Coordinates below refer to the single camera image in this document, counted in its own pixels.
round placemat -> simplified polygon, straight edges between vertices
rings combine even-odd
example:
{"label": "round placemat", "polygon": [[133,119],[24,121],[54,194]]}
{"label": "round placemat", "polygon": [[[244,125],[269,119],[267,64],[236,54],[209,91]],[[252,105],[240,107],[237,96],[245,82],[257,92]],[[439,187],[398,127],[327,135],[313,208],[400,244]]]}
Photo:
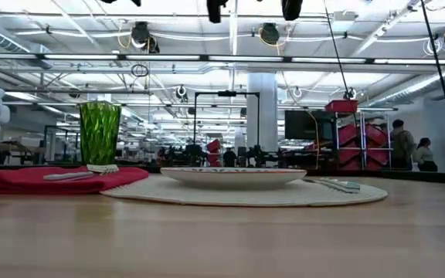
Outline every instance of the round placemat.
{"label": "round placemat", "polygon": [[201,188],[182,184],[162,175],[105,192],[115,198],[167,202],[182,205],[219,205],[244,207],[289,207],[353,205],[374,202],[387,197],[387,192],[361,185],[358,194],[349,194],[306,181],[265,188]]}

green glass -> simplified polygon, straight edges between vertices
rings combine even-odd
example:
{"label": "green glass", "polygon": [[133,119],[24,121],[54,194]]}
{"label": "green glass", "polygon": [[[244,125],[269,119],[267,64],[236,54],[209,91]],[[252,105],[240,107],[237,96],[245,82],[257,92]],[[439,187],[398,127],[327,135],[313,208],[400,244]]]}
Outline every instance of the green glass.
{"label": "green glass", "polygon": [[121,107],[108,102],[80,105],[80,146],[85,164],[115,164]]}

table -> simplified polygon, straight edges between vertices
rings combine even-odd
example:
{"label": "table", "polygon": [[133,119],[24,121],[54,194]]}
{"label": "table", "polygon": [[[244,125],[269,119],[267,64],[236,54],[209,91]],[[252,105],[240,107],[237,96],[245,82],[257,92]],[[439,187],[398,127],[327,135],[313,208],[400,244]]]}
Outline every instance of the table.
{"label": "table", "polygon": [[0,277],[445,277],[445,185],[338,208],[0,195]]}

screen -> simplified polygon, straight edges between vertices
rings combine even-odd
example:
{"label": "screen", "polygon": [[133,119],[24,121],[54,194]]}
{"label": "screen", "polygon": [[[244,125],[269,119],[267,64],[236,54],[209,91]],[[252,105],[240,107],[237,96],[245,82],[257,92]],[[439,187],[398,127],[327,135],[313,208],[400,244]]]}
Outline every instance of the screen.
{"label": "screen", "polygon": [[295,140],[333,140],[334,133],[334,113],[324,111],[307,111],[288,110],[284,112],[284,137],[286,139]]}
{"label": "screen", "polygon": [[314,119],[307,111],[285,111],[284,137],[296,140],[315,140],[317,135]]}

cloth napkin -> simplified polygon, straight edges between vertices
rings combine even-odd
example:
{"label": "cloth napkin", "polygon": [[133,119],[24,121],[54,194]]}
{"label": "cloth napkin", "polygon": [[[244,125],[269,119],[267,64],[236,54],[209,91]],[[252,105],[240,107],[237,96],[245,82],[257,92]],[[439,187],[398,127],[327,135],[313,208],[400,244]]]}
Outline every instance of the cloth napkin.
{"label": "cloth napkin", "polygon": [[45,181],[44,176],[87,171],[59,167],[0,170],[0,194],[86,194],[127,185],[148,177],[148,172],[135,167],[122,167],[119,172],[75,181]]}

